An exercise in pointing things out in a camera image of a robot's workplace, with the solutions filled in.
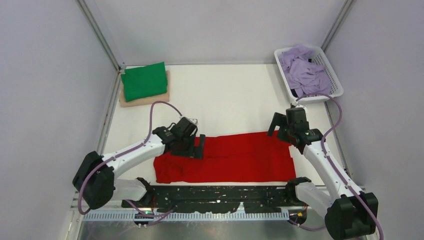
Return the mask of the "red t shirt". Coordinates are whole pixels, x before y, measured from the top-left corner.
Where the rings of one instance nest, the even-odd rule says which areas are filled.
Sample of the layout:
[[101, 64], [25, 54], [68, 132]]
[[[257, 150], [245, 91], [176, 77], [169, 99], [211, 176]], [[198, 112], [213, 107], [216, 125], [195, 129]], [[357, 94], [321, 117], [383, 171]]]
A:
[[170, 153], [156, 157], [156, 182], [287, 182], [296, 178], [289, 147], [266, 132], [206, 137], [202, 159]]

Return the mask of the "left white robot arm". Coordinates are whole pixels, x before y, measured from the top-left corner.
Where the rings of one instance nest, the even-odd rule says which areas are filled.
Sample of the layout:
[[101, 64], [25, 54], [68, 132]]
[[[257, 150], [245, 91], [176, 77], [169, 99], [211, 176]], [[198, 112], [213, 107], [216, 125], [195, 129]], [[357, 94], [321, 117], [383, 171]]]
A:
[[78, 191], [79, 212], [87, 214], [83, 203], [88, 205], [89, 210], [96, 210], [109, 201], [126, 201], [148, 207], [154, 199], [153, 187], [142, 177], [126, 180], [120, 176], [164, 154], [203, 159], [206, 136], [197, 135], [197, 132], [196, 119], [181, 117], [170, 127], [152, 128], [146, 138], [121, 150], [104, 155], [96, 151], [88, 153], [72, 180]]

